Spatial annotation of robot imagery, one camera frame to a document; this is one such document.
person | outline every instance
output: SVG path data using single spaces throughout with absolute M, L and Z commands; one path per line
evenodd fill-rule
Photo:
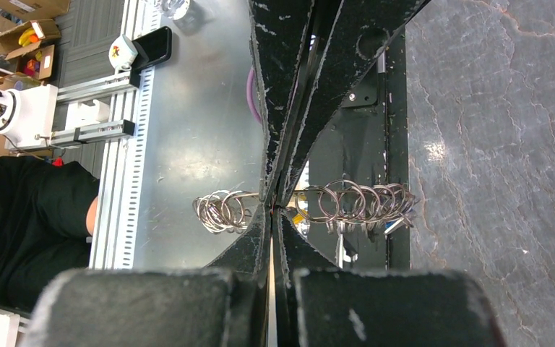
M 88 267 L 98 190 L 78 163 L 0 157 L 0 307 L 30 313 L 57 274 Z

metal spring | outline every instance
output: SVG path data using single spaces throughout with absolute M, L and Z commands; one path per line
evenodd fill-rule
M 300 207 L 300 202 L 310 193 L 318 194 L 321 216 L 312 217 Z M 327 195 L 334 208 L 330 212 L 323 206 L 322 198 Z M 257 199 L 257 193 L 218 190 L 196 198 L 192 206 L 203 226 L 212 234 L 223 231 L 243 233 L 251 220 L 251 211 L 244 199 Z M 416 197 L 402 184 L 374 185 L 356 184 L 347 179 L 330 182 L 326 186 L 309 186 L 294 192 L 297 213 L 309 223 L 327 224 L 329 232 L 351 232 L 355 226 L 370 231 L 381 224 L 399 222 L 412 226 L 413 206 Z

metal table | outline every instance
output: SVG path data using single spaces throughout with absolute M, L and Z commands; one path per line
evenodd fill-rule
M 257 191 L 264 138 L 246 103 L 250 24 L 245 0 L 199 0 L 178 22 L 126 1 L 122 33 L 167 25 L 171 60 L 142 73 L 139 91 L 111 101 L 137 123 L 106 144 L 90 267 L 201 267 L 237 237 L 212 235 L 192 201 L 217 189 Z

metal coil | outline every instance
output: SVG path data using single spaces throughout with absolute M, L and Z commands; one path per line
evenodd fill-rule
M 311 216 L 300 207 L 302 200 L 317 194 L 319 216 Z M 218 190 L 193 201 L 197 217 L 213 234 L 223 231 L 243 232 L 251 220 L 251 211 L 246 208 L 246 199 L 255 199 L 258 194 L 244 191 Z M 370 231 L 378 225 L 394 222 L 412 226 L 413 206 L 416 197 L 402 184 L 374 185 L 356 184 L 347 179 L 330 182 L 326 186 L 309 186 L 293 194 L 296 212 L 309 223 L 324 223 L 330 233 L 351 232 L 355 226 Z

transparent bottle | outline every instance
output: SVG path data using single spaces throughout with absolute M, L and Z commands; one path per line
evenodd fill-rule
M 190 7 L 190 0 L 145 0 L 145 2 L 172 20 L 181 19 Z

